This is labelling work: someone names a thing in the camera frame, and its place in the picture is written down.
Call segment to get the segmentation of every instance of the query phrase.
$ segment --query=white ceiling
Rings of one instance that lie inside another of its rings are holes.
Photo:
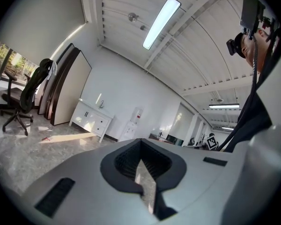
[[[181,7],[146,50],[142,44],[166,0],[96,0],[101,45],[156,76],[215,128],[234,127],[240,111],[208,105],[221,98],[242,108],[250,93],[252,69],[226,47],[241,30],[243,0],[178,1]],[[137,22],[128,20],[131,12],[139,16]]]

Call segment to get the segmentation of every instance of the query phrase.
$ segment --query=person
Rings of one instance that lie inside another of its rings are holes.
[[[258,29],[254,34],[258,44],[257,57],[257,71],[259,73],[259,80],[256,84],[256,90],[261,86],[263,81],[267,78],[273,69],[271,63],[266,63],[268,56],[272,53],[269,49],[270,41],[266,41],[268,34],[262,29]],[[253,67],[254,58],[254,40],[250,40],[247,35],[239,33],[234,39],[235,49],[237,54],[246,59],[247,63]],[[244,109],[241,111],[238,121],[242,117]],[[261,102],[258,94],[255,92],[249,111],[245,117],[243,125],[235,133],[230,143],[224,150],[225,152],[232,152],[239,142],[250,140],[256,133],[269,128],[272,125],[270,117]]]

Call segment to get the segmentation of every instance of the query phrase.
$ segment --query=marble floor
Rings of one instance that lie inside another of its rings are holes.
[[[90,137],[84,129],[68,123],[53,126],[36,110],[30,112],[33,123],[22,119],[27,126],[28,136],[18,122],[12,121],[2,132],[2,125],[9,115],[0,116],[0,181],[19,195],[36,179],[62,163],[69,157],[114,143],[113,140]],[[144,188],[142,200],[153,211],[155,182],[143,162],[136,173],[137,183]]]

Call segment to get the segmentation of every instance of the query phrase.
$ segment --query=office chair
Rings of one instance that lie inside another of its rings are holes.
[[[51,69],[53,61],[50,59],[43,59],[40,66],[35,70],[32,77],[29,78],[27,75],[27,84],[24,90],[19,88],[11,88],[12,81],[17,81],[10,72],[5,71],[4,73],[9,77],[8,89],[0,91],[0,96],[3,100],[7,102],[8,106],[15,108],[14,112],[1,110],[0,114],[3,116],[4,113],[11,115],[11,117],[4,123],[2,131],[5,132],[5,127],[12,120],[18,121],[25,130],[25,135],[28,136],[26,126],[22,122],[21,118],[28,118],[30,122],[33,122],[32,115],[24,115],[31,111],[34,106],[34,94],[38,86],[43,82],[43,80],[48,76]]]

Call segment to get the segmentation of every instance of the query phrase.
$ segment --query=black slot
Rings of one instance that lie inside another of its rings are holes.
[[[224,160],[219,160],[219,159],[216,159],[216,158],[212,158],[212,157],[205,157],[203,159],[204,162],[207,162],[207,163],[212,163],[212,164],[215,164],[215,165],[219,165],[219,166],[226,166],[227,164],[227,161],[224,161]]]
[[[41,201],[35,205],[35,208],[51,218],[72,189],[74,183],[70,178],[60,179]]]

